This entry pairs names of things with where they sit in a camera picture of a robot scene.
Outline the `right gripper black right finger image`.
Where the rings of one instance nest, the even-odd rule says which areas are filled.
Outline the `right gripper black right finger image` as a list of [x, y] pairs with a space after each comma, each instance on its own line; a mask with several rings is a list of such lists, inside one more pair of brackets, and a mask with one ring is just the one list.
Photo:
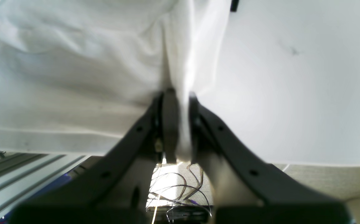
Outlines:
[[347, 206], [266, 163], [194, 93], [189, 97], [192, 162], [213, 188], [215, 224], [352, 224]]

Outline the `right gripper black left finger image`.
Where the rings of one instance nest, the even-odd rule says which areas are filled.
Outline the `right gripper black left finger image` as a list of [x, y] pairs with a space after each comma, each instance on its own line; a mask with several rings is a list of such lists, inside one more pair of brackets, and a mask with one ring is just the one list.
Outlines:
[[153, 99], [112, 150], [70, 183], [19, 204], [12, 224], [144, 224], [153, 170], [175, 163], [179, 103], [170, 88]]

